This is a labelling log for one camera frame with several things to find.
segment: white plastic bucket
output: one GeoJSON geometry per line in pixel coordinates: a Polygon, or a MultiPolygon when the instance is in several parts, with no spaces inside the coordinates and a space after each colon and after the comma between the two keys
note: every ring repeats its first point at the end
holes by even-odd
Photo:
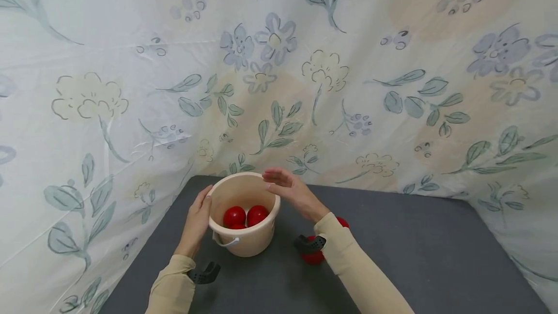
{"type": "Polygon", "coordinates": [[[265,185],[259,173],[241,172],[223,178],[209,191],[212,196],[209,227],[213,229],[213,240],[236,256],[255,256],[271,243],[280,197],[265,190],[265,185]],[[265,206],[269,211],[267,218],[246,229],[223,226],[223,215],[228,208],[239,206],[247,212],[254,205],[265,206]]]}

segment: floral fabric backdrop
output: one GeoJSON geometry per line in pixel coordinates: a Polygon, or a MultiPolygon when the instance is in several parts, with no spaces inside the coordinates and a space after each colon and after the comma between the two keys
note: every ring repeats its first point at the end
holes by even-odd
{"type": "Polygon", "coordinates": [[[556,13],[0,0],[3,313],[98,314],[189,178],[268,166],[469,201],[558,313],[556,13]]]}

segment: gray table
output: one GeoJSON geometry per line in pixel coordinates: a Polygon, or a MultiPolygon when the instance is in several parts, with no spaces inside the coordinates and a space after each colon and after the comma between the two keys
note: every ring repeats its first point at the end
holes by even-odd
{"type": "MultiPolygon", "coordinates": [[[[101,314],[142,314],[151,285],[180,239],[186,212],[216,177],[188,182],[151,235],[101,314]]],[[[364,251],[401,291],[416,314],[549,313],[476,212],[462,201],[311,186],[345,218],[364,251]]],[[[275,237],[253,258],[218,247],[208,232],[199,267],[222,266],[213,284],[198,285],[190,313],[359,313],[326,263],[309,266],[292,246],[311,223],[282,204],[275,237]]]]}

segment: black plastic clip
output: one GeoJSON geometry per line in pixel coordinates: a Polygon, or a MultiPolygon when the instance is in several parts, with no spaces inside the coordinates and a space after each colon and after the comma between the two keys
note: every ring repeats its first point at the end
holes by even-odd
{"type": "Polygon", "coordinates": [[[195,269],[188,270],[186,275],[192,279],[194,284],[210,284],[217,278],[221,266],[215,262],[209,262],[208,266],[204,271],[198,271],[195,269]]]}
{"type": "Polygon", "coordinates": [[[294,248],[302,254],[313,254],[318,252],[322,250],[324,245],[326,245],[326,239],[321,236],[315,237],[314,240],[309,240],[304,235],[299,235],[294,240],[294,248]]]}

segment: beige sleeve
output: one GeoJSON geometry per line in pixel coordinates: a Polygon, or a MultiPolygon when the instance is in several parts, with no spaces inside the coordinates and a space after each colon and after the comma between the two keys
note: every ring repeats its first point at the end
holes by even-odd
{"type": "Polygon", "coordinates": [[[173,255],[151,287],[146,314],[187,314],[196,286],[186,272],[195,266],[190,257],[173,255]]]}
{"type": "Polygon", "coordinates": [[[360,248],[348,228],[333,213],[314,226],[327,242],[322,249],[327,263],[341,279],[363,314],[414,314],[407,301],[385,274],[360,248]]]}

